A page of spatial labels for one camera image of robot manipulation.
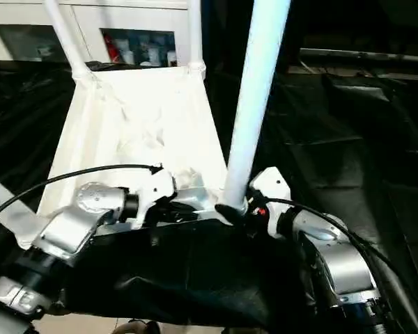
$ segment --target white shelf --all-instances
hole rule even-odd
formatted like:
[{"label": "white shelf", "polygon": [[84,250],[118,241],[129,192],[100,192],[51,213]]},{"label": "white shelf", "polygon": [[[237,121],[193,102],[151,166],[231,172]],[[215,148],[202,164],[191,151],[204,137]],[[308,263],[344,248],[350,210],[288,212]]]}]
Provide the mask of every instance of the white shelf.
[{"label": "white shelf", "polygon": [[[43,0],[0,0],[0,3],[42,4]],[[59,4],[83,6],[187,9],[187,0],[59,0]]]}]

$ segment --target black fabric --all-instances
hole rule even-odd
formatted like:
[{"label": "black fabric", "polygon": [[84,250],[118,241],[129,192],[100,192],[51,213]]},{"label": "black fabric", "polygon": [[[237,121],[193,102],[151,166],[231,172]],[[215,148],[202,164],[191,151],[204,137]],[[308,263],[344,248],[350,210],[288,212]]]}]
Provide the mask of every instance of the black fabric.
[{"label": "black fabric", "polygon": [[289,245],[263,234],[250,239],[219,221],[96,238],[66,304],[106,317],[302,330],[295,258]]}]

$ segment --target glass cabinet door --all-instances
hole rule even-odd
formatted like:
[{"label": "glass cabinet door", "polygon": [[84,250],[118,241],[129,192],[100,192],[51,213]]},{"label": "glass cabinet door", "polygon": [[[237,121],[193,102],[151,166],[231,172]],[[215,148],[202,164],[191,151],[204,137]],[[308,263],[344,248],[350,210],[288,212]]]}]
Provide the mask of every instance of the glass cabinet door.
[{"label": "glass cabinet door", "polygon": [[189,63],[187,10],[73,6],[91,58],[173,67]]},{"label": "glass cabinet door", "polygon": [[52,26],[0,24],[0,38],[15,61],[67,61]]},{"label": "glass cabinet door", "polygon": [[100,30],[112,63],[148,67],[177,66],[173,31]]}]

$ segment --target white pole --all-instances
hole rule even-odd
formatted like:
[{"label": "white pole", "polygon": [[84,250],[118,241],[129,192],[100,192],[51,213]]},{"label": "white pole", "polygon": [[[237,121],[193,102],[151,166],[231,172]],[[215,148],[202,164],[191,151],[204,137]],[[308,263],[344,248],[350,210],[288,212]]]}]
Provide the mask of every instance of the white pole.
[{"label": "white pole", "polygon": [[190,59],[189,68],[199,72],[206,70],[203,61],[201,38],[201,0],[189,0]]},{"label": "white pole", "polygon": [[70,63],[73,79],[80,79],[88,76],[90,70],[85,65],[85,62],[72,39],[71,32],[68,30],[68,26],[62,17],[59,4],[56,0],[45,0],[45,7],[48,15],[51,17],[54,30],[62,44],[68,62]]},{"label": "white pole", "polygon": [[[14,195],[0,183],[0,205],[12,197]],[[0,213],[0,224],[14,233],[21,248],[28,249],[46,226],[47,220],[36,216],[18,200]]]},{"label": "white pole", "polygon": [[222,200],[242,212],[290,2],[254,2]]}]

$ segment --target white cabinet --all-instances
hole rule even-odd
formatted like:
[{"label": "white cabinet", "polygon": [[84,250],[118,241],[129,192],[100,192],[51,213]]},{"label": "white cabinet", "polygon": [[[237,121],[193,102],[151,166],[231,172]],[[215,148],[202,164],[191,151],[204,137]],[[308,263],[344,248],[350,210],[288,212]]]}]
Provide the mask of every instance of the white cabinet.
[{"label": "white cabinet", "polygon": [[[186,0],[59,3],[85,61],[153,67],[189,62]],[[0,60],[66,62],[42,0],[0,0]]]},{"label": "white cabinet", "polygon": [[135,65],[189,61],[186,10],[73,6],[91,58]]},{"label": "white cabinet", "polygon": [[[61,6],[73,38],[86,60],[90,56],[71,6]],[[42,4],[0,3],[1,61],[66,61]]]}]

